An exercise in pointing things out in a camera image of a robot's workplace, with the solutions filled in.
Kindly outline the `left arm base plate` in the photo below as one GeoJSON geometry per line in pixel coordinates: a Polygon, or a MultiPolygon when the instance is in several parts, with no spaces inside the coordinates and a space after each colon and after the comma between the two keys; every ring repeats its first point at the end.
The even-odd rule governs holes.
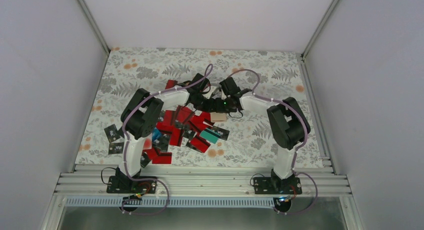
{"type": "Polygon", "coordinates": [[[157,187],[157,177],[142,176],[142,181],[133,181],[128,178],[111,176],[107,183],[108,194],[154,194],[157,187]]]}

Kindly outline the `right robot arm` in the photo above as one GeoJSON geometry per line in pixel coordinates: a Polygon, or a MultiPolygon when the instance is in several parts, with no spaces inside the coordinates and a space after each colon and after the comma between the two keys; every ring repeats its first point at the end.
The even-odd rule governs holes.
{"type": "Polygon", "coordinates": [[[306,144],[311,127],[293,97],[274,99],[258,95],[252,89],[240,89],[229,77],[219,83],[226,99],[226,110],[249,111],[268,117],[273,139],[278,145],[277,160],[271,170],[271,188],[278,194],[290,187],[296,176],[294,165],[299,148],[306,144]]]}

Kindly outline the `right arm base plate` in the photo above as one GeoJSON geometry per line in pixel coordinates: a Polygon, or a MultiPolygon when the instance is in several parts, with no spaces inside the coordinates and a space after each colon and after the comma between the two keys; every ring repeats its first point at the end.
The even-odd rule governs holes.
{"type": "Polygon", "coordinates": [[[252,185],[257,195],[301,195],[303,193],[300,178],[296,176],[283,180],[278,177],[254,177],[252,185]]]}

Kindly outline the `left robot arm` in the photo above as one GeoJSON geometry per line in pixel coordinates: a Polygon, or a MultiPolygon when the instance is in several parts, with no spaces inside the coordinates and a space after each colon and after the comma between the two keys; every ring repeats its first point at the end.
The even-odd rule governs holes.
{"type": "Polygon", "coordinates": [[[185,104],[191,94],[199,94],[207,85],[210,73],[194,78],[188,85],[151,93],[144,88],[138,89],[121,115],[122,132],[125,139],[122,162],[111,177],[108,186],[128,193],[139,187],[139,182],[155,181],[152,177],[141,177],[141,156],[146,140],[151,140],[160,113],[169,107],[185,104]]]}

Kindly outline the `beige leather card holder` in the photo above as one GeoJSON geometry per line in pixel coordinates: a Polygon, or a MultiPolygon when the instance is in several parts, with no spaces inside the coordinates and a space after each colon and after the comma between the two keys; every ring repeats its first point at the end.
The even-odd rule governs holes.
{"type": "Polygon", "coordinates": [[[228,120],[226,113],[211,112],[210,121],[213,123],[224,123],[228,120]]]}

